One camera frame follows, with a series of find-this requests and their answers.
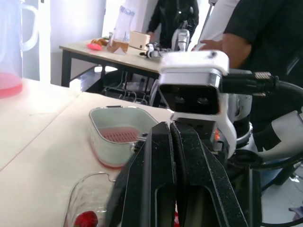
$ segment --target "wooden table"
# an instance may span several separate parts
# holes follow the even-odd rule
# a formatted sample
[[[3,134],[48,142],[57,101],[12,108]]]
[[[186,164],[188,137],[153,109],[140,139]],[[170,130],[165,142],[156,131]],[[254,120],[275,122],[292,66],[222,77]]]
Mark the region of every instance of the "wooden table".
[[[2,163],[0,170],[3,227],[60,227],[71,189],[80,178],[99,171],[116,176],[117,171],[105,169],[91,151],[91,109],[137,106],[159,122],[168,121],[171,115],[165,109],[98,94],[75,93],[31,80],[26,80],[25,91],[14,101],[7,101],[6,108],[0,105],[0,121],[6,117],[0,123],[0,138],[5,136],[7,140],[0,142],[0,160],[3,155],[14,154]]]
[[[119,70],[146,76],[148,79],[158,79],[159,60],[147,59],[144,56],[140,56],[139,54],[143,51],[129,47],[127,54],[120,55],[108,52],[104,46],[102,51],[93,51],[86,47],[90,41],[87,40],[81,43],[60,46],[63,49],[61,86],[69,87],[72,58],[102,65],[101,77],[105,75],[105,66],[111,66]]]

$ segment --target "red strawberry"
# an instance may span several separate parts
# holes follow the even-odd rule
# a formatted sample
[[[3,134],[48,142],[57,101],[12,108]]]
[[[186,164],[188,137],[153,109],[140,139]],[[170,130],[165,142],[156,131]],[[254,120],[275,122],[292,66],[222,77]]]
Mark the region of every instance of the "red strawberry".
[[[180,227],[180,224],[179,224],[179,216],[178,216],[178,213],[177,213],[177,212],[175,212],[174,227]]]
[[[74,227],[96,227],[98,218],[93,211],[86,211],[77,216]]]

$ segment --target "orange light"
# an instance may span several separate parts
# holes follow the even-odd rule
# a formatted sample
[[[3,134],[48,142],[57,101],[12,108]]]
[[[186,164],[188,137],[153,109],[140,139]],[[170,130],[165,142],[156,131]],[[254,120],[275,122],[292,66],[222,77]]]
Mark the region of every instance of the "orange light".
[[[214,140],[215,140],[215,141],[219,141],[220,138],[221,138],[221,137],[220,137],[219,130],[216,129],[216,130],[214,131]]]

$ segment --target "clear glass cup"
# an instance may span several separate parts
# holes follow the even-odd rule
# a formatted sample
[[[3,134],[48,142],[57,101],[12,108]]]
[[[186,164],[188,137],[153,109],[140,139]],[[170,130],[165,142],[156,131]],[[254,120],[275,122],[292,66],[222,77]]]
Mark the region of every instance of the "clear glass cup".
[[[103,172],[80,179],[71,191],[63,227],[73,227],[77,216],[86,211],[95,212],[98,218],[97,227],[102,227],[113,182],[109,174]]]
[[[24,0],[0,0],[0,98],[22,91],[22,52],[35,46],[38,40],[38,10]],[[22,43],[22,10],[34,16],[31,38]]]

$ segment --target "plastic pitcher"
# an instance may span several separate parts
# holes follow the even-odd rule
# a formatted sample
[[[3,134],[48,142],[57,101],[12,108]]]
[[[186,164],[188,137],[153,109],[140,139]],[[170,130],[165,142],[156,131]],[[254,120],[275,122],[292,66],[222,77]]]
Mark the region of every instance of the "plastic pitcher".
[[[125,54],[129,46],[129,33],[135,12],[121,6],[119,17],[113,35],[107,44],[107,50],[111,53]]]
[[[38,10],[23,0],[0,0],[0,98],[22,91],[22,52],[35,46],[38,40]],[[33,12],[32,37],[22,43],[22,9]]]

